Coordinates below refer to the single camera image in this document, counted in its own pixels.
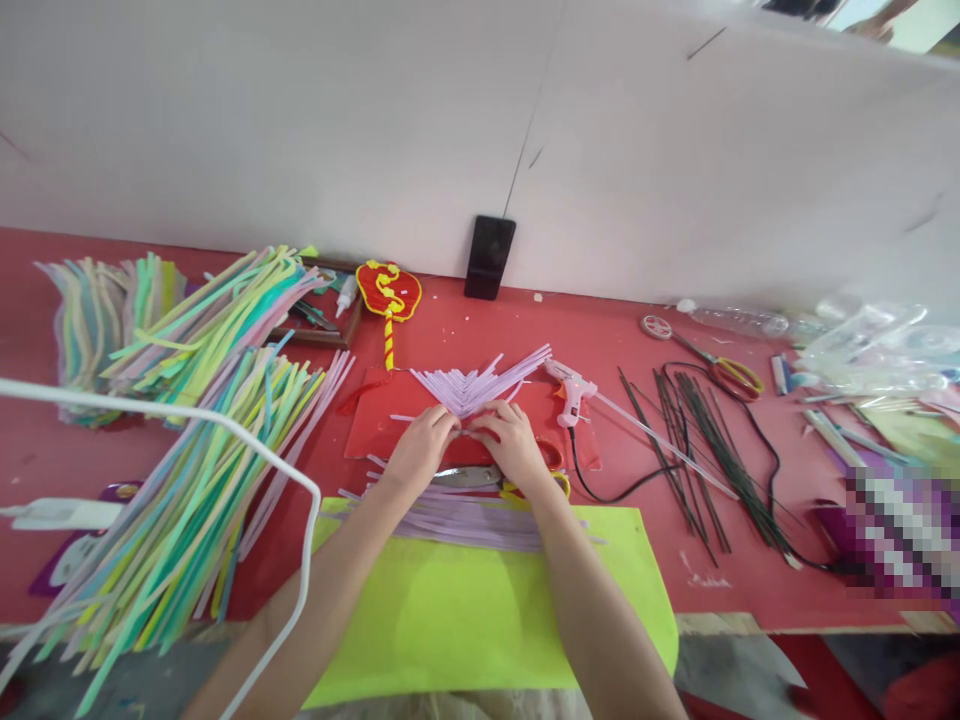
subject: bundle of pipe cleaners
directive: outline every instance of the bundle of pipe cleaners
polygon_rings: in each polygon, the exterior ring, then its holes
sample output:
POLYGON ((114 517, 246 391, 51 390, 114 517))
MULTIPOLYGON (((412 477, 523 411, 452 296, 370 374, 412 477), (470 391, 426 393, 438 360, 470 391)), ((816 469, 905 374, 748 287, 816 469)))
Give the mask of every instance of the bundle of pipe cleaners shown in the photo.
POLYGON ((544 345, 502 375, 497 375, 494 368, 503 358, 503 353, 497 355, 493 362, 480 373, 476 370, 466 375, 459 370, 450 370, 449 372, 411 370, 410 372, 431 395, 462 420, 474 415, 481 405, 500 397, 502 393, 511 388, 513 390, 506 400, 507 402, 513 400, 520 391, 524 378, 543 365, 551 356, 550 345, 544 345))
MULTIPOLYGON (((90 258, 63 264, 36 263, 60 291, 54 321, 59 349, 60 385, 87 392, 106 392, 101 373, 111 355, 152 327, 183 301, 186 278, 172 262, 153 253, 120 267, 90 258)), ((61 407, 60 419, 99 427, 120 413, 93 408, 61 407)))
MULTIPOLYGON (((376 473, 370 473, 370 476, 379 478, 376 473)), ((368 484, 367 491, 373 486, 373 483, 368 484)), ((430 485, 403 516, 393 536, 490 550, 542 552, 543 543, 533 513, 503 498, 472 494, 497 491, 496 485, 473 488, 430 485)), ((321 512, 321 517, 346 520, 362 499, 346 490, 341 490, 340 495, 351 501, 348 509, 321 512)), ((580 524, 589 529, 585 520, 580 524)), ((607 544, 598 537, 590 537, 590 540, 598 545, 607 544)))
MULTIPOLYGON (((234 419, 294 462, 349 363, 346 354, 338 354, 335 372, 310 372, 308 363, 277 357, 279 349, 271 345, 235 355, 217 371, 199 405, 234 419)), ((201 617, 208 606, 211 616, 223 620, 244 536, 259 535, 269 515, 245 530, 246 511, 270 470, 219 425, 186 423, 36 626, 49 629, 38 660, 69 636, 62 660, 79 655, 76 673, 97 670, 77 717, 90 710, 122 653, 167 652, 190 618, 201 617), (79 617, 62 615, 84 604, 79 617)), ((274 482, 282 487, 284 480, 274 482)), ((32 632, 17 645, 0 674, 0 688, 39 639, 32 632)))
MULTIPOLYGON (((114 392, 195 406, 222 365, 262 344, 305 293, 326 281, 296 250, 252 252, 114 352, 103 377, 114 392)), ((169 419, 179 427, 182 422, 169 419)))

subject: smartphone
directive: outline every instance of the smartphone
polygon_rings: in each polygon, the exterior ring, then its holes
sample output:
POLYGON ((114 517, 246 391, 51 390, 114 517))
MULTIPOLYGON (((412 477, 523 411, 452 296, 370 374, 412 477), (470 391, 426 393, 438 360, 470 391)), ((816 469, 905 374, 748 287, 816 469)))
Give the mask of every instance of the smartphone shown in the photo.
POLYGON ((464 295, 481 300, 497 299, 516 230, 517 223, 513 220, 477 215, 464 295))

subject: glue gun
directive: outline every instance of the glue gun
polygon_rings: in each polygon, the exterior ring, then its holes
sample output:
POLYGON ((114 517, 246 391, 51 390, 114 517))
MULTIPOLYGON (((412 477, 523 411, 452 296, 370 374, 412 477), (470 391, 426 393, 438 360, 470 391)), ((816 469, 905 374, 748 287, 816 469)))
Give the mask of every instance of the glue gun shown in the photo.
POLYGON ((547 374, 563 383, 563 392, 567 404, 563 412, 557 416, 560 427, 572 428, 580 420, 580 402, 584 398, 591 398, 597 393, 597 386, 584 380, 580 373, 571 370, 566 365, 550 359, 543 363, 547 374))

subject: glue bottle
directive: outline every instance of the glue bottle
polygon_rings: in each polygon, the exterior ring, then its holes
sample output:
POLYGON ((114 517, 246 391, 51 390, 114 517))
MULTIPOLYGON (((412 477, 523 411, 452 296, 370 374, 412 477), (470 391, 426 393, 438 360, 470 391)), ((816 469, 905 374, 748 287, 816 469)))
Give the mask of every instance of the glue bottle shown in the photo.
POLYGON ((790 328, 790 321, 787 318, 780 313, 766 310, 747 310, 737 307, 698 307, 689 298, 678 302, 677 310, 704 325, 755 338, 783 337, 790 328))
POLYGON ((357 297, 357 276, 351 275, 343 281, 343 287, 340 288, 340 296, 337 298, 337 317, 343 315, 343 311, 353 304, 357 297))

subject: red tabletop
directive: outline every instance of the red tabletop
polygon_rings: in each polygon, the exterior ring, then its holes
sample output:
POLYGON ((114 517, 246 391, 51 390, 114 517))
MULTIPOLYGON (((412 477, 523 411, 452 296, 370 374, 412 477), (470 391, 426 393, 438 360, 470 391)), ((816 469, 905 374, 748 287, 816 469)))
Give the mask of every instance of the red tabletop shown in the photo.
MULTIPOLYGON (((90 255, 116 262, 142 257, 153 250, 173 260, 188 277, 217 272, 232 256, 202 250, 147 246, 75 236, 0 229, 5 262, 0 264, 0 375, 36 382, 56 381, 52 323, 58 293, 32 267, 90 255)), ((420 278, 423 301, 409 322, 394 326, 398 368, 421 370, 483 368, 498 353, 502 367, 550 343, 555 357, 600 387, 600 392, 630 411, 617 365, 644 392, 655 397, 651 370, 669 360, 697 362, 673 341, 655 340, 638 321, 655 313, 685 338, 714 355, 738 360, 766 383, 764 397, 753 405, 758 422, 783 461, 777 498, 800 515, 801 526, 784 513, 781 524, 798 550, 811 559, 827 560, 823 538, 805 512, 812 500, 844 502, 842 475, 828 458, 820 439, 803 437, 805 406, 773 396, 772 348, 763 342, 699 326, 672 310, 559 293, 539 295, 503 289, 495 302, 463 296, 463 281, 420 278)), ((382 319, 369 313, 353 351, 356 369, 341 396, 361 383, 366 368, 382 364, 382 319)), ((311 359, 325 365, 332 351, 288 346, 291 360, 311 359)), ((754 477, 766 484, 772 458, 732 401, 721 406, 738 450, 754 477)), ((655 429, 663 431, 648 407, 655 429)), ((634 480, 658 467, 642 433, 602 405, 591 409, 593 430, 603 469, 590 473, 600 495, 618 494, 634 480)), ((300 468, 324 495, 340 488, 362 491, 370 465, 344 459, 351 417, 330 413, 300 458, 300 468)), ((107 484, 145 477, 173 443, 174 435, 155 423, 121 430, 91 431, 60 423, 52 406, 0 398, 0 505, 24 504, 43 496, 96 497, 107 484)), ((576 478, 572 502, 588 504, 576 478)), ((710 562, 693 537, 665 480, 647 483, 622 504, 640 509, 664 582, 677 613, 749 613, 764 630, 890 627, 903 624, 904 602, 866 599, 845 581, 811 568, 795 570, 768 549, 736 502, 714 494, 714 503, 733 546, 719 555, 720 569, 710 562)), ((303 540, 308 499, 292 483, 285 491, 257 546, 238 567, 231 596, 230 619, 249 619, 296 569, 303 540)), ((49 603, 27 588, 62 544, 65 533, 13 532, 0 523, 0 623, 36 620, 49 603)))

